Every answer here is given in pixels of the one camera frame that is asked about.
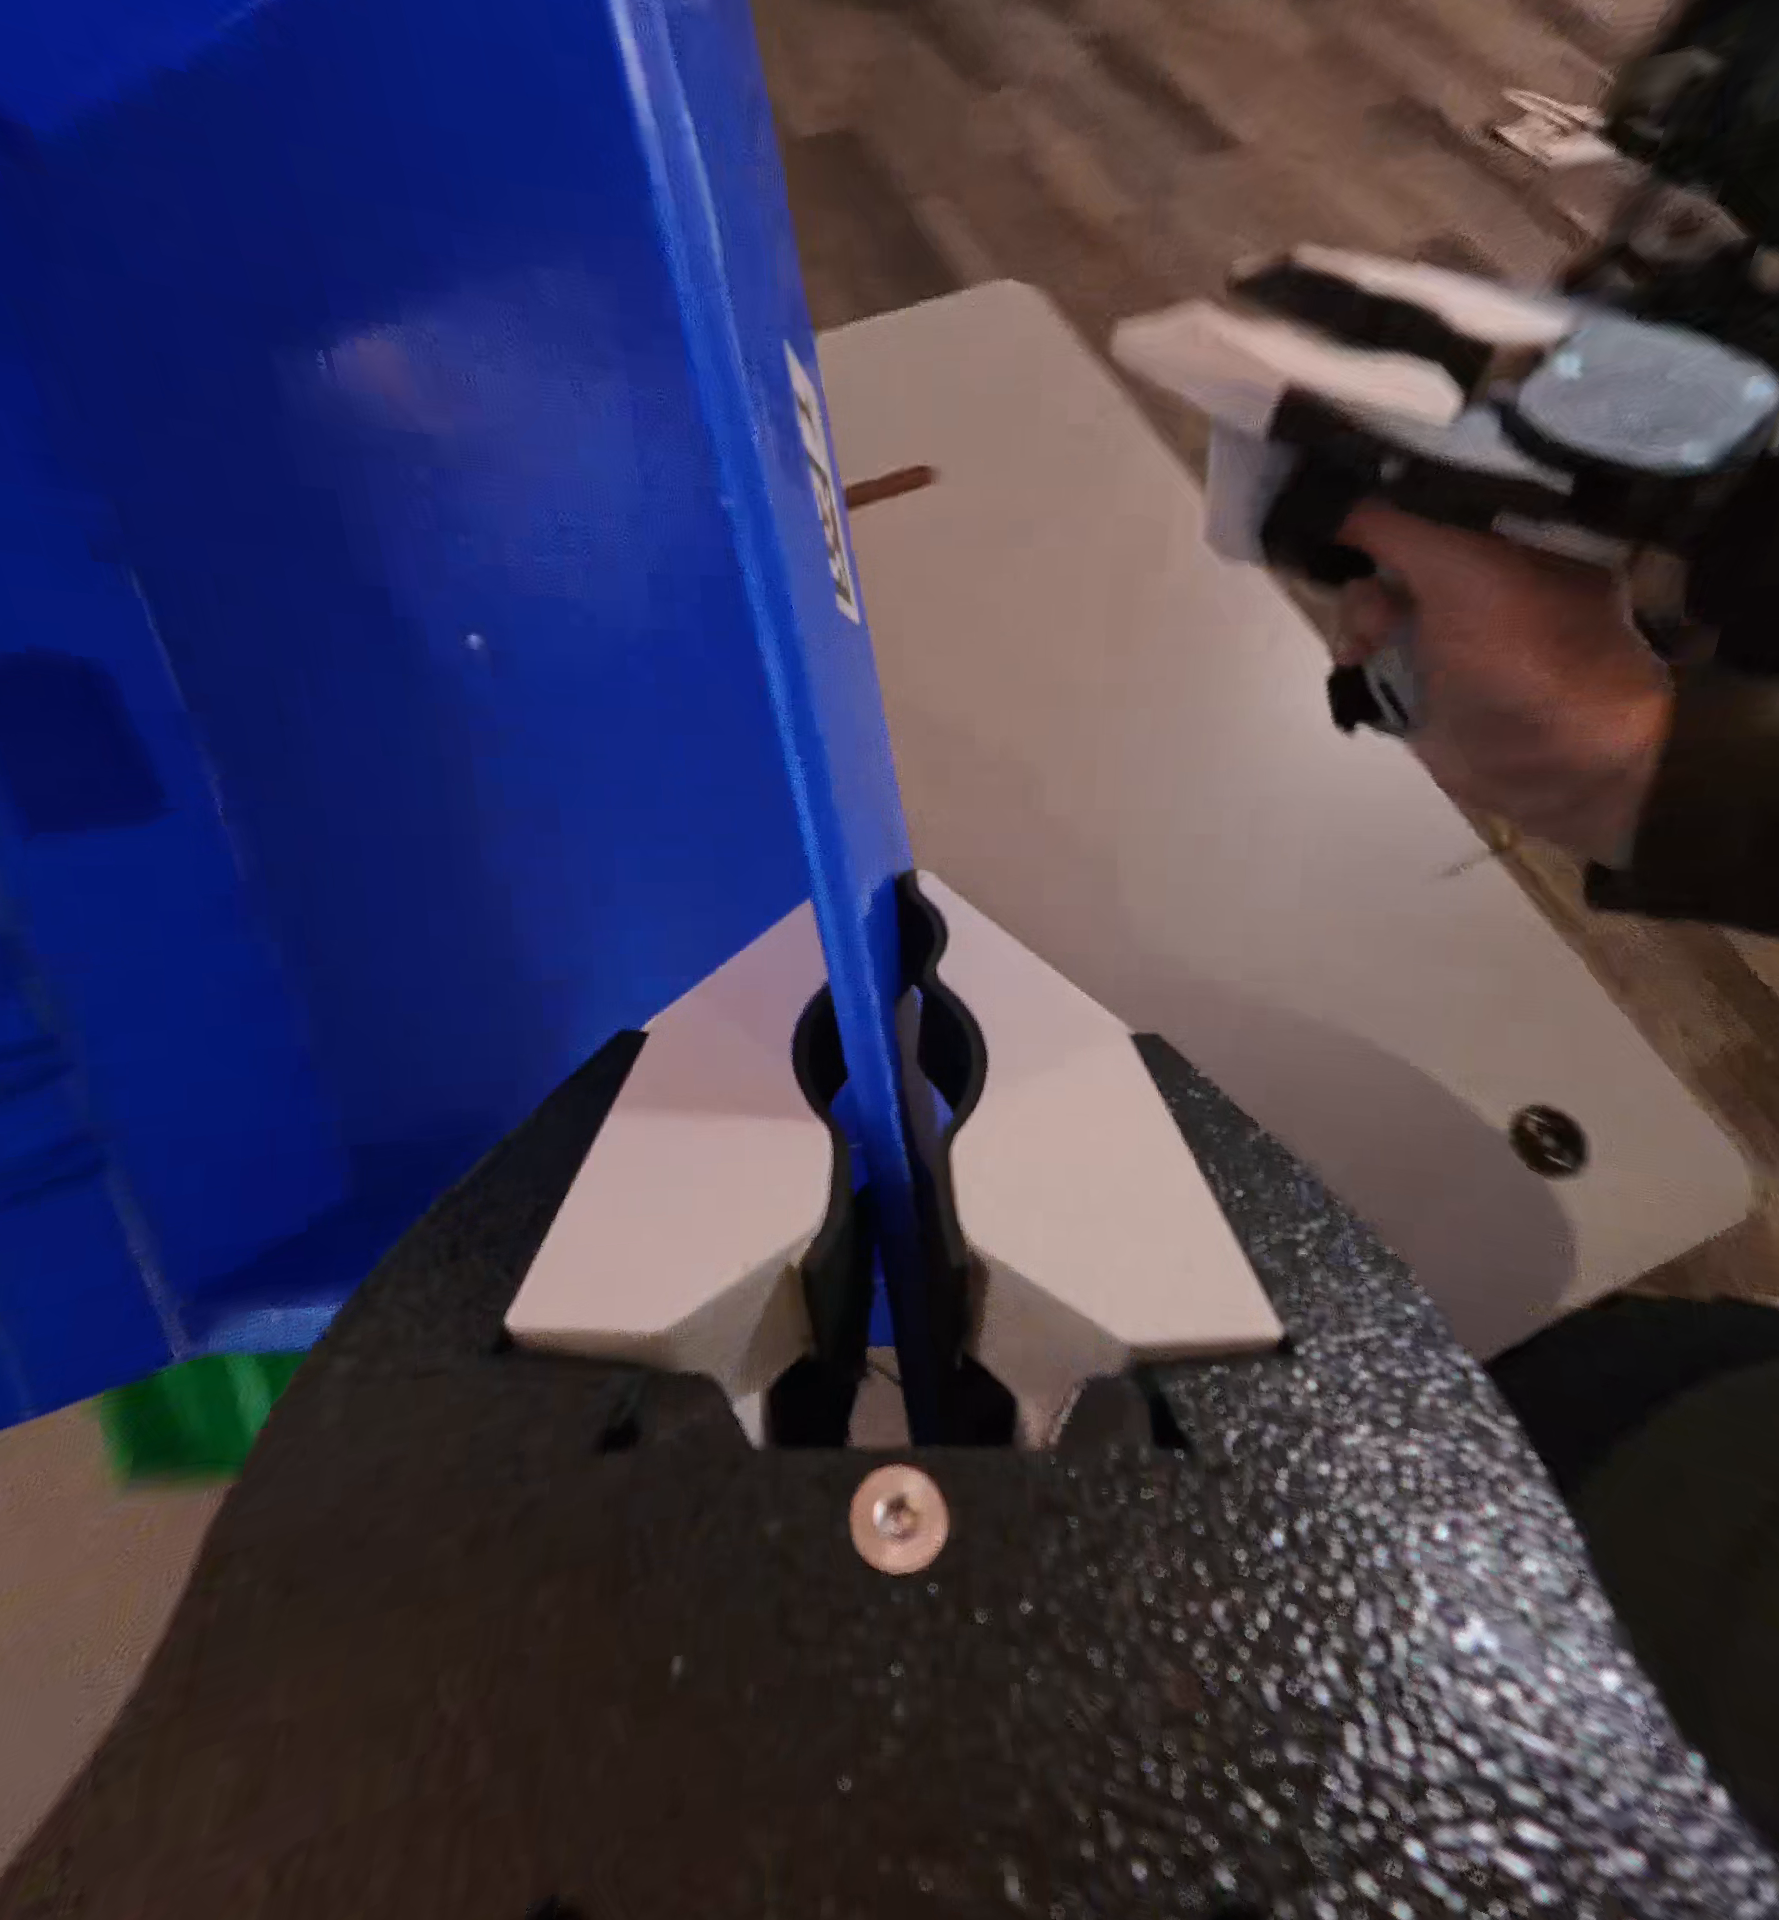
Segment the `person's right hand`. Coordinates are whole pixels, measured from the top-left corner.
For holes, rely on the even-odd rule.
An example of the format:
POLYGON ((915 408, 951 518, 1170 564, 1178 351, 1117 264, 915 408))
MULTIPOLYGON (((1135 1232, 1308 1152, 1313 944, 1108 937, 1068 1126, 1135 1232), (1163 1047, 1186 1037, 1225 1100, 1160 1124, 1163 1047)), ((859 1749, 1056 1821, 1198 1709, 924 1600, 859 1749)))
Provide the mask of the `person's right hand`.
POLYGON ((1409 746, 1463 810, 1605 868, 1634 849, 1675 685, 1605 573, 1361 501, 1374 564, 1336 603, 1334 659, 1397 639, 1420 698, 1409 746))

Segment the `green plastic bin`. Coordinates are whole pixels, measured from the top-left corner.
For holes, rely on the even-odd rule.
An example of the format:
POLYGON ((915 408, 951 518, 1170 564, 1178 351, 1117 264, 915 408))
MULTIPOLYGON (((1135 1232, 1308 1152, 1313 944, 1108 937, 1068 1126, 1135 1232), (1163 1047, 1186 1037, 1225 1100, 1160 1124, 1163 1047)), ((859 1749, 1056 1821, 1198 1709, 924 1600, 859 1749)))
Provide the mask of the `green plastic bin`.
POLYGON ((303 1359, 196 1356, 101 1392, 109 1474, 123 1488, 235 1481, 303 1359))

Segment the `white paper scrap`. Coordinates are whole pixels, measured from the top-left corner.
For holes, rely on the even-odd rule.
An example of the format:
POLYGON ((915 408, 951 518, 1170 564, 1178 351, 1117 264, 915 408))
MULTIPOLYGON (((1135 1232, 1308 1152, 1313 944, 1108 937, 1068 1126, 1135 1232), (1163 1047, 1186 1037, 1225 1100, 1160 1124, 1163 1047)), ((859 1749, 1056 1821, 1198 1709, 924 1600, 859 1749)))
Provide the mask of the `white paper scrap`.
POLYGON ((1599 108, 1525 88, 1502 91, 1504 113, 1489 135, 1508 151, 1547 170, 1608 166, 1621 158, 1599 108))

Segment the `blue plastic bin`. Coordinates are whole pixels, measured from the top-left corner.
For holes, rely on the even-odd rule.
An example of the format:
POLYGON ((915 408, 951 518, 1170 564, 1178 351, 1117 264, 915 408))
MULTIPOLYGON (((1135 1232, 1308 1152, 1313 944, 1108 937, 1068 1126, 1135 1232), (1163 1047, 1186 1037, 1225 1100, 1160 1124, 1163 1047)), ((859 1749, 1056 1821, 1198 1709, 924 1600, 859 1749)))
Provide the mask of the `blue plastic bin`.
POLYGON ((913 864, 748 4, 0 1, 0 1430, 913 864))

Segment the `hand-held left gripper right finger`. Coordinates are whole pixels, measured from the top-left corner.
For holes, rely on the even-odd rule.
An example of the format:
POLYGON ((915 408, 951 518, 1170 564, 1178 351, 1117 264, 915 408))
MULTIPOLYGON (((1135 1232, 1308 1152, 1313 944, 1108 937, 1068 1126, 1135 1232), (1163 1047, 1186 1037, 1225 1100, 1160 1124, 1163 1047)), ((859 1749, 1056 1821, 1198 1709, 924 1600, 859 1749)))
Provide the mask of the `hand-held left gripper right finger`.
POLYGON ((1080 1392, 1143 1364, 1285 1338, 1131 1029, 937 876, 939 982, 979 1022, 982 1091, 950 1148, 976 1260, 970 1354, 1051 1443, 1080 1392))

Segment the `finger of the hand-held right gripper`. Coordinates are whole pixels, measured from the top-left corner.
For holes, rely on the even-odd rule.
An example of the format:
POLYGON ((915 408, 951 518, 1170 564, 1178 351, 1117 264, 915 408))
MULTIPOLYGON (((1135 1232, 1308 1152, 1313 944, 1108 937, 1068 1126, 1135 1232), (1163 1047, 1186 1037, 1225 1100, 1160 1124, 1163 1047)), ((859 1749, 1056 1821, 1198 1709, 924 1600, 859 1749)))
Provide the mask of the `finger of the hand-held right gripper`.
POLYGON ((1117 324, 1117 367, 1220 426, 1285 438, 1310 410, 1395 445, 1426 445, 1461 413, 1452 369, 1336 344, 1313 328, 1210 301, 1117 324))
POLYGON ((1563 299, 1487 276, 1336 248, 1294 248, 1241 264, 1231 292, 1275 319, 1349 348, 1389 351, 1444 369, 1547 352, 1574 329, 1563 299))

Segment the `person's right forearm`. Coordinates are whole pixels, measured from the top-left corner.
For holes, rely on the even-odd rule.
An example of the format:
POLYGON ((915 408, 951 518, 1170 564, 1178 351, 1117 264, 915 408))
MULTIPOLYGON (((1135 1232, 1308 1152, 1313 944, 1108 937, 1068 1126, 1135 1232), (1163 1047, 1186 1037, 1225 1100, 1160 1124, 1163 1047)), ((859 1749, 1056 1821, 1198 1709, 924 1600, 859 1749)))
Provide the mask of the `person's right forearm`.
POLYGON ((1779 940, 1779 675, 1700 668, 1618 864, 1584 868, 1599 914, 1779 940))

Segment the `white desk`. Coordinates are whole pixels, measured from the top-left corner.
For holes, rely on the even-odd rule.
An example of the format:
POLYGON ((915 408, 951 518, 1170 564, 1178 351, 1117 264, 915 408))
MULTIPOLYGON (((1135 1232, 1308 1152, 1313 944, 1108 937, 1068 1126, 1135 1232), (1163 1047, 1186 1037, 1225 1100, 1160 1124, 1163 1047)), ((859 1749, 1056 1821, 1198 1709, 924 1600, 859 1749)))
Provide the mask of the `white desk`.
POLYGON ((1041 294, 825 348, 842 452, 942 466, 861 532, 929 876, 1131 1029, 1281 1345, 924 1454, 879 1572, 888 1453, 493 1345, 614 1042, 306 1362, 0 1916, 1779 1916, 1478 1364, 1738 1149, 1041 294))

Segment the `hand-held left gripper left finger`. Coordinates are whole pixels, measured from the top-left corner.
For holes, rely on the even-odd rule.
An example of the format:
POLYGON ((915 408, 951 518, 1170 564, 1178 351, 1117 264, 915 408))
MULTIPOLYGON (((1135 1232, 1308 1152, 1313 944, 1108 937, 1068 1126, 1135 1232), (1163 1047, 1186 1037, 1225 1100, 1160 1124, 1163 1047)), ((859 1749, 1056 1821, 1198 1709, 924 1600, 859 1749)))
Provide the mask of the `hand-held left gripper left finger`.
POLYGON ((801 901, 650 1021, 506 1308, 516 1347, 709 1379, 772 1440, 828 1210, 830 1133, 792 1063, 825 985, 801 901))

